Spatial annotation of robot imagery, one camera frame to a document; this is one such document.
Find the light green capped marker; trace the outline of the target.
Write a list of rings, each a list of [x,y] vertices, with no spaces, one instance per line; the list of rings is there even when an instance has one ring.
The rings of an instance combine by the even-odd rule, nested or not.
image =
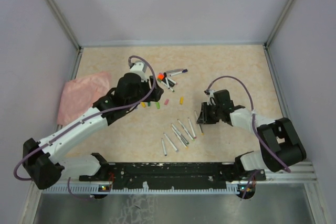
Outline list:
[[[186,132],[186,134],[188,135],[188,137],[194,141],[194,138],[192,137],[191,133],[188,131],[188,129],[186,128],[186,126],[180,121],[180,119],[177,119],[177,121],[179,122],[179,124],[181,125],[181,127],[183,128],[183,130]]]

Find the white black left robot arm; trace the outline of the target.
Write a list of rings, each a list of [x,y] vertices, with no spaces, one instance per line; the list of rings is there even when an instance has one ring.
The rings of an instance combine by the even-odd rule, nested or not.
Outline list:
[[[109,167],[97,155],[75,159],[64,156],[96,131],[126,116],[141,102],[158,102],[163,93],[153,76],[143,80],[137,73],[126,73],[116,87],[59,132],[39,141],[30,138],[24,142],[22,166],[30,180],[38,189],[47,189],[64,177],[106,179]]]

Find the grey blue capped marker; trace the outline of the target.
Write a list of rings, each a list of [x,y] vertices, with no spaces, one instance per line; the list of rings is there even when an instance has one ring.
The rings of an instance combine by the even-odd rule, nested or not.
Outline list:
[[[172,142],[172,140],[168,137],[168,135],[166,133],[163,133],[163,135],[165,136],[165,138],[167,139],[167,141],[169,142],[169,144],[172,146],[172,148],[174,149],[175,152],[178,152],[179,149],[176,147],[176,145]]]

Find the yellow capped white marker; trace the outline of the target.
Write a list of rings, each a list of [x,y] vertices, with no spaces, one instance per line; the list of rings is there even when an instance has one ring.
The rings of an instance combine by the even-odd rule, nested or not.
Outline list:
[[[182,138],[181,138],[180,135],[177,133],[177,131],[176,131],[173,127],[171,127],[171,129],[172,129],[172,131],[174,132],[174,134],[176,135],[176,137],[180,140],[180,142],[182,143],[182,145],[183,145],[186,149],[188,149],[186,143],[182,140]]]

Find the dark green capped marker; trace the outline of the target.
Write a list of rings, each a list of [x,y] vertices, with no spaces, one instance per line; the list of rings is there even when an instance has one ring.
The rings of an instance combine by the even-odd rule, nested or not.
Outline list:
[[[164,85],[165,87],[167,87],[167,89],[171,90],[172,92],[175,92],[175,90],[174,90],[172,87],[170,87],[170,85],[167,84],[166,82],[164,82],[164,81],[162,81],[162,80],[160,80],[160,79],[158,79],[158,82],[159,82],[160,84]]]

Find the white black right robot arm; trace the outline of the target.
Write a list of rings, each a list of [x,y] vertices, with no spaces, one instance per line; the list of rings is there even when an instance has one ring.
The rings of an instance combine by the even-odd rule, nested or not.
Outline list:
[[[260,150],[236,157],[234,172],[239,179],[248,179],[253,170],[286,170],[307,158],[290,119],[269,119],[242,105],[234,105],[228,90],[206,90],[205,94],[208,100],[202,103],[197,124],[210,125],[222,121],[253,133],[259,140]]]

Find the pink capped marker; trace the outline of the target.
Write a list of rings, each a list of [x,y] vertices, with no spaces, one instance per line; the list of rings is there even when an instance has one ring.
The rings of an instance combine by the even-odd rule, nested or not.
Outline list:
[[[195,140],[197,138],[196,134],[195,134],[195,131],[194,131],[194,128],[193,128],[193,125],[192,125],[192,122],[191,122],[191,119],[188,117],[188,123],[189,123],[189,126],[190,126],[190,129],[191,129],[191,132],[192,132],[192,137],[193,139]]]

